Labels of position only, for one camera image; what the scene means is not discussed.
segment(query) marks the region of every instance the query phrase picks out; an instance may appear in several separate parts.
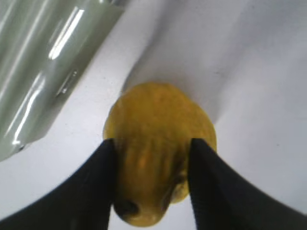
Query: white surface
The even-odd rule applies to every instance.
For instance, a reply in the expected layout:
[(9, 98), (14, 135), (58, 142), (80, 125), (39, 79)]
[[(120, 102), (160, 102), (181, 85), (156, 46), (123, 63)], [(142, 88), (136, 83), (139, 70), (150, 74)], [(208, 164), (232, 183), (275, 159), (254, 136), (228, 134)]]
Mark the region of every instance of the white surface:
[[(306, 12), (306, 0), (132, 1), (48, 135), (0, 162), (0, 218), (86, 160), (128, 75), (128, 87), (159, 80), (188, 93), (214, 121), (219, 154), (307, 213)], [(170, 228), (194, 229), (188, 199), (149, 229)], [(109, 229), (135, 228), (112, 215)]]

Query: yellow fruit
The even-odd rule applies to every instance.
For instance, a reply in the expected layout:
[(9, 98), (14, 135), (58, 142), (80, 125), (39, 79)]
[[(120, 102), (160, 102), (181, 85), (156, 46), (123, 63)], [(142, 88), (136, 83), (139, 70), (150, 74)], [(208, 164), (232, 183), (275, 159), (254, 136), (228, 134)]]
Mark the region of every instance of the yellow fruit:
[(115, 211), (134, 226), (151, 226), (169, 203), (189, 193), (188, 155), (192, 138), (216, 150), (213, 124), (205, 112), (170, 84), (144, 83), (113, 105), (104, 139), (118, 153)]

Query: white backdrop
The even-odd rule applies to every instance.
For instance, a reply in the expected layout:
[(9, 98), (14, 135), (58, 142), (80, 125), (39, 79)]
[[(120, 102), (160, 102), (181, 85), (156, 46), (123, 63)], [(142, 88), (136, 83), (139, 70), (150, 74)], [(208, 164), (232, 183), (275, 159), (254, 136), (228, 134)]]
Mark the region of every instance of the white backdrop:
[[(122, 87), (175, 84), (213, 120), (220, 156), (307, 213), (307, 1), (132, 0), (48, 135), (0, 162), (0, 218), (63, 182), (102, 140)], [(189, 199), (149, 229), (194, 229)], [(135, 229), (112, 213), (110, 230)]]

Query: green bottle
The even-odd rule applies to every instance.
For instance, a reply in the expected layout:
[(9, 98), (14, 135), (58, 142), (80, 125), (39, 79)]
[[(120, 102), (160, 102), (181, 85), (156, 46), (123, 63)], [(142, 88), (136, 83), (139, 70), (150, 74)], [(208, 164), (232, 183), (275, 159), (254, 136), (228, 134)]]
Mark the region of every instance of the green bottle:
[(42, 138), (122, 0), (0, 0), (0, 161)]

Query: glossy green object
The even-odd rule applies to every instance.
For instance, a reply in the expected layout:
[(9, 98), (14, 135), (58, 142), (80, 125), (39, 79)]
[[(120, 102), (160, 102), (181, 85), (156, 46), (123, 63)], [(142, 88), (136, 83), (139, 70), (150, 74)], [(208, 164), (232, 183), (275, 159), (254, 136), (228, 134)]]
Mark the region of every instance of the glossy green object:
[(122, 12), (103, 0), (0, 0), (0, 161), (46, 134)]

